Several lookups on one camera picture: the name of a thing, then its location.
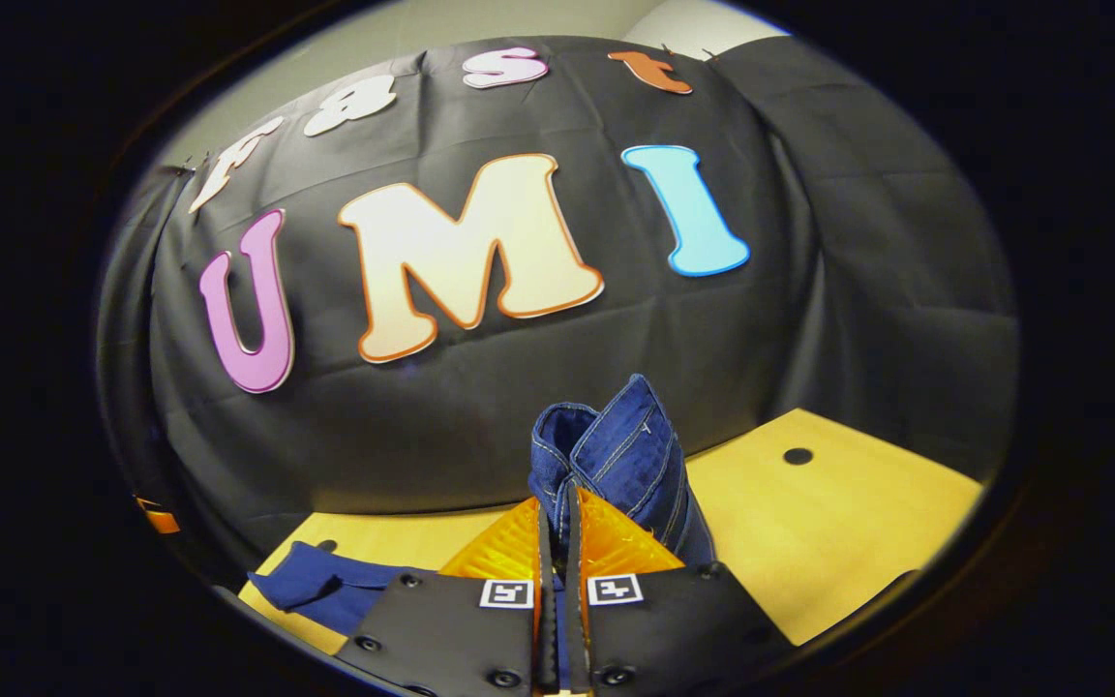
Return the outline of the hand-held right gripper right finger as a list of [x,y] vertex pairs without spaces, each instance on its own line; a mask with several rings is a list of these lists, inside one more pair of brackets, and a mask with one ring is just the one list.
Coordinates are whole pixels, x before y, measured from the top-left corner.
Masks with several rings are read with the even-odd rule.
[[686,564],[586,488],[569,494],[571,679],[592,696],[730,696],[796,646],[729,565]]

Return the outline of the black backdrop cloth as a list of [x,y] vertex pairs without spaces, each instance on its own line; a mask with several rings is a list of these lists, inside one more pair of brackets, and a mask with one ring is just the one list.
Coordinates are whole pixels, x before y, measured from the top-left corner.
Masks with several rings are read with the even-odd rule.
[[799,408],[982,482],[1018,358],[964,172],[797,37],[341,76],[142,171],[96,316],[112,451],[220,583],[311,513],[525,498],[539,414],[634,375],[687,455]]

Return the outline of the blue jeans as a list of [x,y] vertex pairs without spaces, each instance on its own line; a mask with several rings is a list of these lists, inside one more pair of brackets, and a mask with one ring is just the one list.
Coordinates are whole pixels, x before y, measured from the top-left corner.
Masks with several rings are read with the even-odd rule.
[[[549,406],[532,428],[530,466],[529,487],[552,527],[555,552],[566,553],[574,533],[563,496],[580,487],[605,500],[682,563],[715,561],[678,433],[643,376],[632,376],[602,410],[579,403]],[[277,609],[347,635],[385,583],[403,572],[404,567],[345,559],[295,542],[273,572],[249,579]]]

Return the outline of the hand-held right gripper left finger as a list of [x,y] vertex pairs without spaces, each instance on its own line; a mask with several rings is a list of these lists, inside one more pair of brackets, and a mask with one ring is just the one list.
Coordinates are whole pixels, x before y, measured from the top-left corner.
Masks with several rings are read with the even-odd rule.
[[437,572],[386,584],[334,658],[400,694],[543,694],[558,685],[547,517],[527,498]]

